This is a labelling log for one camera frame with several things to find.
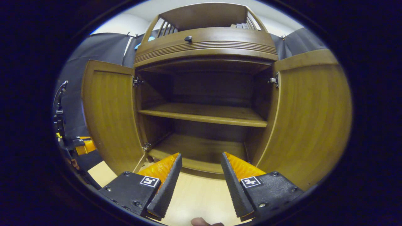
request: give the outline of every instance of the cabinet knob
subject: cabinet knob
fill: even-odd
[[[193,40],[193,37],[191,37],[191,36],[187,36],[184,38],[184,41],[187,41],[187,42],[191,42],[192,40]]]

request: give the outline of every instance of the wooden shelf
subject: wooden shelf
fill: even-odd
[[[176,133],[151,149],[149,155],[163,159],[177,152],[182,155],[183,167],[211,173],[223,173],[220,163],[222,152],[247,160],[246,149],[241,142],[209,140]]]
[[[255,111],[244,107],[167,103],[138,111],[141,114],[190,121],[266,127],[267,122]]]

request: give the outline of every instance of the cabinet door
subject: cabinet door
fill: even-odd
[[[133,171],[144,152],[137,131],[132,68],[90,60],[82,79],[86,125],[99,154],[117,175]]]
[[[278,106],[257,167],[278,171],[303,190],[335,166],[352,122],[351,91],[332,53],[316,50],[275,62]]]

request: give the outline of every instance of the wooden cabinet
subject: wooden cabinet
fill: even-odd
[[[317,183],[341,157],[351,126],[351,94],[335,57],[317,50],[276,61],[230,44],[197,49],[185,43],[175,50],[181,35],[198,29],[221,28],[179,30],[142,43],[134,69],[88,62],[84,114],[105,162],[119,174],[137,170],[147,155],[180,152],[183,167],[222,173],[220,154],[228,152],[279,171],[303,190]],[[250,37],[265,32],[238,30]],[[228,37],[217,32],[214,39],[242,38]],[[272,41],[259,38],[254,42]],[[152,55],[153,49],[165,52]],[[269,82],[276,74],[277,87]]]

